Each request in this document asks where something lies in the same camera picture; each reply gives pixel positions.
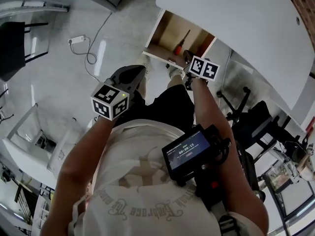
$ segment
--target black device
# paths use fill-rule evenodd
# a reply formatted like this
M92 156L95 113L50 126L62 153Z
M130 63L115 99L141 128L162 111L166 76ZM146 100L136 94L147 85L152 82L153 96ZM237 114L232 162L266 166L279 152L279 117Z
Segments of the black device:
M191 132L162 148L168 173L179 186L201 173L205 164L221 164L228 155L231 140L222 139L218 129L211 125L203 129L199 124Z

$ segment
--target white floor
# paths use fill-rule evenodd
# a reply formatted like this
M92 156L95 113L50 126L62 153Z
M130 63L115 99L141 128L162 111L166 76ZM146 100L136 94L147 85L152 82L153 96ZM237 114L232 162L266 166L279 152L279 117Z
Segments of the white floor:
M32 51L39 54L46 50L49 54L27 63L9 82L0 85L0 92L2 88L9 88L8 94L0 99L0 106L4 106L5 116L14 114L13 118L0 125L0 138L8 134L35 102L39 107L41 128L55 140L60 138L60 127L65 126L70 118L77 119L78 135L82 135L90 120L96 116L91 108L90 95L97 81L85 71L85 57L71 52L68 40L79 35L93 39L110 12L87 0L80 0L77 4L79 6L72 7L68 13L37 12L1 20L0 23L49 22L47 27L31 29L31 33L26 34L25 42L26 54ZM155 0L123 0L121 7L120 11L110 16L91 48L91 52L103 56L98 61L98 78L101 81L105 81L118 68L136 63L160 11ZM99 48L100 44L105 46L103 51ZM86 41L74 46L76 52L85 52L87 47ZM242 88L248 87L252 93L247 109L265 100L271 115L279 114L280 109L265 97L269 86L251 76L240 65L232 61L227 64L229 52L230 48L218 40L206 56L221 66L216 81L208 86L222 111L225 114L230 111L224 101L216 97L216 92L224 85L223 92L235 107L244 96ZM87 68L92 74L97 73L95 65L87 65ZM168 82L165 64L151 59L147 104L166 89ZM255 157L261 150L258 146L249 152ZM268 157L257 167L263 173L273 161Z

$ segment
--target white desk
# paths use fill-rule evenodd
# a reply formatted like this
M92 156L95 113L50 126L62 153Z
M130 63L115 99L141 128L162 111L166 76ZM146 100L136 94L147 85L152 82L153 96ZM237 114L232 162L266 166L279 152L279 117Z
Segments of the white desk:
M157 5L235 50L293 109L315 54L290 0L157 0Z

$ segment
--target small screen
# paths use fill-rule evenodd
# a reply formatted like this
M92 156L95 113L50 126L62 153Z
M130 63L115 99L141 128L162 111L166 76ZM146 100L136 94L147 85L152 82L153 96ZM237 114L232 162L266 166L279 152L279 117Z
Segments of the small screen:
M209 146L210 144L201 131L194 133L166 153L171 169L173 170L183 163L186 163Z

